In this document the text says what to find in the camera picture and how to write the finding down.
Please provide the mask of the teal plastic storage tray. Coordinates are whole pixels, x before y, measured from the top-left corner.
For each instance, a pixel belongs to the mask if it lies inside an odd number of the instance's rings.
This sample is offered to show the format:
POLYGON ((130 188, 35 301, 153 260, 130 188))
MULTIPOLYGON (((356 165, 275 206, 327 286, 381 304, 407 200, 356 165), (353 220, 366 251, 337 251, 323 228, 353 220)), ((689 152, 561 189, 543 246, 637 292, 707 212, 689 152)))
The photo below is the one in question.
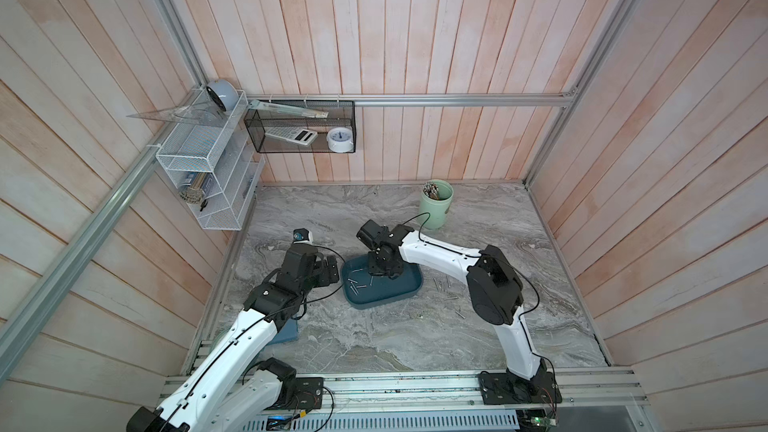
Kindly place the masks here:
POLYGON ((372 289, 369 293, 359 297, 353 296, 346 285, 346 279, 367 275, 370 274, 368 272, 366 256, 360 256, 346 262, 340 273, 344 296, 347 302, 357 310, 370 309, 414 297, 420 291, 424 282, 420 267, 414 264, 406 264, 403 274, 398 278, 374 277, 372 289))

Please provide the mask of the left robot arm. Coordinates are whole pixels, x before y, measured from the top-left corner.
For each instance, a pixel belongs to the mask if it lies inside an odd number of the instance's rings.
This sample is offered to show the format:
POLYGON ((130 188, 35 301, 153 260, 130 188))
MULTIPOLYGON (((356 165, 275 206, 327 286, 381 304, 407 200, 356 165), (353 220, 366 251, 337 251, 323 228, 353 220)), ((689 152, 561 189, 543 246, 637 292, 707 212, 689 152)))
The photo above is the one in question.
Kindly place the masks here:
POLYGON ((282 264, 248 295, 225 335, 203 363, 158 407, 141 407, 129 419, 128 431, 236 431, 249 417, 288 402, 295 389, 295 370, 269 359, 237 391, 261 350, 285 324, 310 303, 316 288, 339 282, 345 259, 318 246, 293 243, 282 264))

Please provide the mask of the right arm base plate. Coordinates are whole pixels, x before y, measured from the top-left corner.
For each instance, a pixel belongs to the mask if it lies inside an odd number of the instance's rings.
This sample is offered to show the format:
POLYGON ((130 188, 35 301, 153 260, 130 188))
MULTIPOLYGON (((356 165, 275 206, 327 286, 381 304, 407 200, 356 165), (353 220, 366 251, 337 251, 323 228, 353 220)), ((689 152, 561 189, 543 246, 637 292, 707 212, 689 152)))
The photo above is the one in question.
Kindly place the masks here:
POLYGON ((509 371, 482 371, 477 379, 485 405, 558 405, 562 402, 554 374, 545 369, 540 369, 531 379, 520 378, 509 371))

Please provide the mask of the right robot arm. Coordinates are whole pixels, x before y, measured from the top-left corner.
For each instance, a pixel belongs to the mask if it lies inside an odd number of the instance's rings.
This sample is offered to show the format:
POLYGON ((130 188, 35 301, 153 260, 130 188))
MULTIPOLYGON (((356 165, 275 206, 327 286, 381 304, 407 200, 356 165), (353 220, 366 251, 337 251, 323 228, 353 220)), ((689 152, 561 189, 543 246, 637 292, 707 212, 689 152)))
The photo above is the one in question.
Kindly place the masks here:
POLYGON ((426 266, 467 286, 475 313, 493 329, 506 361, 501 373, 477 374, 486 405, 548 404, 556 406, 562 395, 554 366, 539 354, 531 340, 523 309, 523 281, 501 249, 488 245, 473 249, 428 237, 399 224, 390 229, 367 221, 357 238, 368 249, 373 276, 396 278, 407 264, 426 266))

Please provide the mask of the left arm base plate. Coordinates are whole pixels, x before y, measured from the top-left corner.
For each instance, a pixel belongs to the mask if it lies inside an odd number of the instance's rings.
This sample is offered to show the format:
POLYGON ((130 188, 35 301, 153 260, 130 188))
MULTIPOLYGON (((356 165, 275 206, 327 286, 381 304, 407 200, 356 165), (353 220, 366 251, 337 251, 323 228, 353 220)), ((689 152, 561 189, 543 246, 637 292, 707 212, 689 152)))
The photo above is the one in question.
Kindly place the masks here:
POLYGON ((277 397, 262 407, 262 410, 299 409, 309 412, 322 407, 323 378, 319 376, 299 377, 284 381, 279 380, 278 384, 280 387, 277 397))

